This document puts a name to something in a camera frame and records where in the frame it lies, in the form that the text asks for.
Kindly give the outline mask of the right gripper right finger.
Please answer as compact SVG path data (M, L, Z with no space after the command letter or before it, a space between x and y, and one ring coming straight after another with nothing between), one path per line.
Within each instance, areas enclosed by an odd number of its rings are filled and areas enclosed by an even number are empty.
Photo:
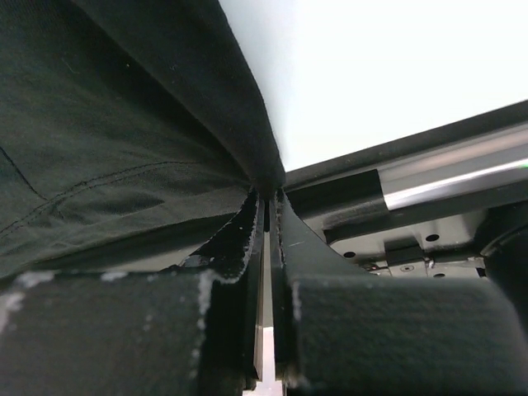
M475 278L377 276L273 199L275 373L288 395L524 395L512 302Z

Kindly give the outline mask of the black tank top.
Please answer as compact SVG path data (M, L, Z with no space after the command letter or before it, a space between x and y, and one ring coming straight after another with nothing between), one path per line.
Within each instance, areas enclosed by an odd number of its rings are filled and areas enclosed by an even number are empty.
M2 2L2 277L203 224L284 180L219 2Z

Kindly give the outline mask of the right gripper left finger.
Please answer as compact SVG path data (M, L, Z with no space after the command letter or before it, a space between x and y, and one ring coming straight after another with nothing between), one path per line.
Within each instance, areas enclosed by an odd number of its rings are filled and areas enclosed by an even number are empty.
M4 395L240 395L262 375L255 193L157 272L28 271L1 295Z

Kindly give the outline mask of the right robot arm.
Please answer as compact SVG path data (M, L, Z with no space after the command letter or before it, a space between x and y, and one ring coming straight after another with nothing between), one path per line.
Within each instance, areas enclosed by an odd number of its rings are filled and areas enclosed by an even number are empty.
M469 279L378 276L280 196L255 194L159 272L33 271L1 295L4 395L240 395L257 363L271 232L276 377L288 395L524 395L527 206L497 208Z

